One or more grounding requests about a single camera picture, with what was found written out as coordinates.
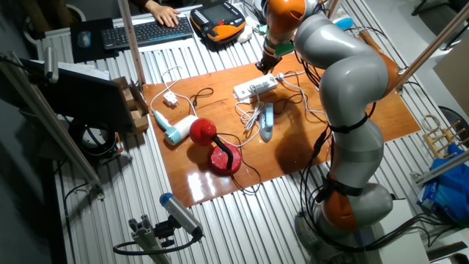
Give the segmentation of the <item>person's bare hand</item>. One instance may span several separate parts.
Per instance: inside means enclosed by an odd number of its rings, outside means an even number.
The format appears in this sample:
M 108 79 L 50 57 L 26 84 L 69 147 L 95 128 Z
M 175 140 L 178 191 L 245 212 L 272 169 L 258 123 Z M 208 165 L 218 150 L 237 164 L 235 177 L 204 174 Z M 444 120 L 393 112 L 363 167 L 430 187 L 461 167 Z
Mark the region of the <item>person's bare hand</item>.
M 162 6 L 155 1 L 148 1 L 144 5 L 144 9 L 150 12 L 156 21 L 164 26 L 174 28 L 179 24 L 179 11 L 172 7 Z

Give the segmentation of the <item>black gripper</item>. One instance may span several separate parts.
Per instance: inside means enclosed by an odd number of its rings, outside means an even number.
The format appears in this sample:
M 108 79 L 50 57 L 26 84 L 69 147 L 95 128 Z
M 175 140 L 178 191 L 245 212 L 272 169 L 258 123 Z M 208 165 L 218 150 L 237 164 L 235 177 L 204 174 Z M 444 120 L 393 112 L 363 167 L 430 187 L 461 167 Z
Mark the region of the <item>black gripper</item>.
M 255 64 L 256 68 L 259 71 L 264 70 L 264 75 L 271 73 L 271 71 L 275 68 L 275 66 L 282 60 L 282 57 L 277 57 L 274 55 L 270 55 L 267 53 L 263 53 L 262 59 L 260 62 Z

